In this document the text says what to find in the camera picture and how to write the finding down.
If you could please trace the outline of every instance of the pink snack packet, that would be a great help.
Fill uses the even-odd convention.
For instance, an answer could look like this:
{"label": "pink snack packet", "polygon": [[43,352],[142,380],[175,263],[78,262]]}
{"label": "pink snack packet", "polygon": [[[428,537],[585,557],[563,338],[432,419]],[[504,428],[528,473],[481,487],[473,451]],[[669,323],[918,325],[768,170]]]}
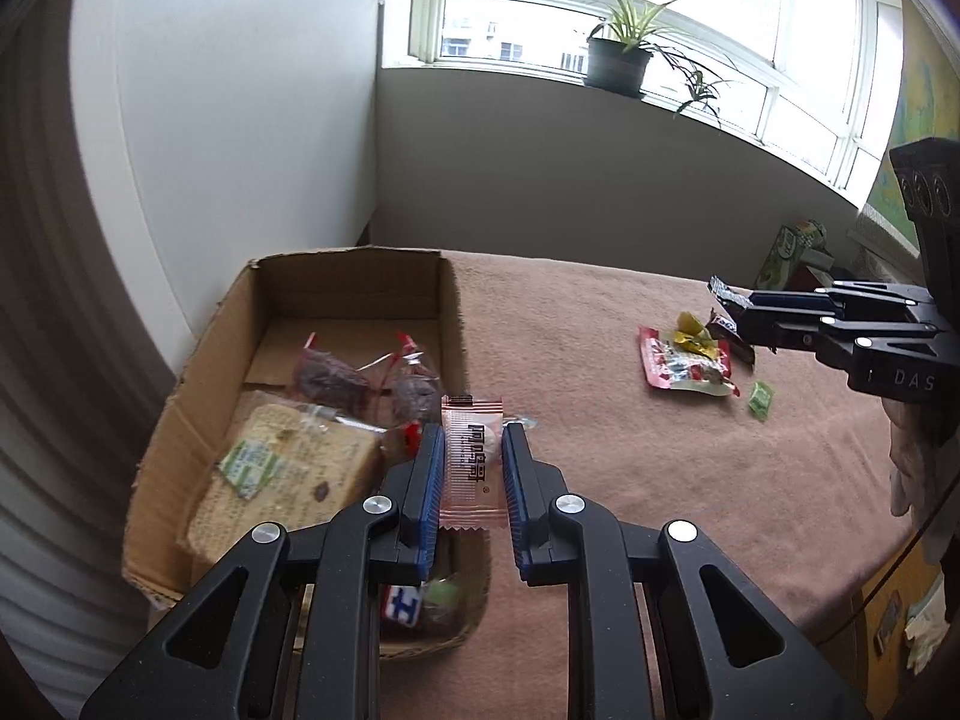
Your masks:
{"label": "pink snack packet", "polygon": [[446,437],[440,526],[502,524],[507,514],[500,457],[503,401],[445,395],[440,414]]}

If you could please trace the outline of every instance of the colorful painting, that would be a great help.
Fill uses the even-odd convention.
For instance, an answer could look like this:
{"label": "colorful painting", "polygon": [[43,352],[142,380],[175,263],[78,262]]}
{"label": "colorful painting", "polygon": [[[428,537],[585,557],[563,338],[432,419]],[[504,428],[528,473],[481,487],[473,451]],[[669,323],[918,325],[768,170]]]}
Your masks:
{"label": "colorful painting", "polygon": [[[960,79],[913,2],[902,0],[902,4],[904,69],[889,145],[902,146],[930,135],[956,138],[960,127]],[[906,218],[904,199],[886,154],[867,204],[918,245],[917,231]]]}

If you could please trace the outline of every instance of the potted plant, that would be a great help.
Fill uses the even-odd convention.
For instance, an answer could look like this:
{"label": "potted plant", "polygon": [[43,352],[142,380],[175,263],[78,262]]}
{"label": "potted plant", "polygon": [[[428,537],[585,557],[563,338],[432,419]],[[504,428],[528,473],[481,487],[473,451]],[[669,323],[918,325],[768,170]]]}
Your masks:
{"label": "potted plant", "polygon": [[[690,99],[677,108],[677,113],[683,112],[693,103],[699,103],[704,110],[709,110],[719,123],[720,117],[712,105],[712,100],[719,98],[717,84],[726,81],[707,81],[709,76],[716,78],[709,68],[690,59],[683,52],[668,49],[653,41],[655,35],[678,31],[667,30],[655,24],[656,17],[674,2],[676,0],[647,5],[641,9],[633,0],[613,0],[610,13],[590,30],[587,36],[589,60],[584,85],[627,97],[640,97],[643,76],[656,52],[664,57],[671,68],[683,73],[685,78]],[[598,33],[605,28],[611,37],[598,37]]]}

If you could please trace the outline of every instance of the window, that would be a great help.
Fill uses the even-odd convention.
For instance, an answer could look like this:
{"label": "window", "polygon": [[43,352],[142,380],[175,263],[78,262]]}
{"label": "window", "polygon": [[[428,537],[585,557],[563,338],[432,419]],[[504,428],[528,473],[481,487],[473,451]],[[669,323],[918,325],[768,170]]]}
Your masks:
{"label": "window", "polygon": [[470,42],[464,38],[443,38],[440,56],[467,56]]}
{"label": "window", "polygon": [[[610,0],[397,0],[409,62],[522,62],[549,74],[587,71],[587,36]],[[899,95],[899,0],[674,1],[664,38],[722,79],[712,103],[724,129],[834,186],[856,205],[880,159]],[[384,46],[402,43],[385,34]],[[386,56],[387,64],[391,60]],[[645,100],[676,105],[685,79],[654,57]],[[704,105],[685,114],[713,119]]]}
{"label": "window", "polygon": [[520,62],[523,47],[519,43],[501,43],[500,59],[505,62]]}
{"label": "window", "polygon": [[560,57],[560,66],[564,70],[571,70],[575,73],[581,73],[584,71],[584,55],[579,53],[575,55],[574,53],[565,53]]}

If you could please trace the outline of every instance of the flower pot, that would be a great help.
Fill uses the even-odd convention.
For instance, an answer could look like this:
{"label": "flower pot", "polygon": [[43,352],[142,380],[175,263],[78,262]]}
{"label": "flower pot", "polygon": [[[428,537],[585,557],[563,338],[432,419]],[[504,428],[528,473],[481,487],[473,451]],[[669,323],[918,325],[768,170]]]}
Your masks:
{"label": "flower pot", "polygon": [[639,47],[624,53],[623,47],[621,42],[606,38],[587,40],[589,61],[584,86],[606,89],[629,98],[639,97],[643,74],[653,54]]}

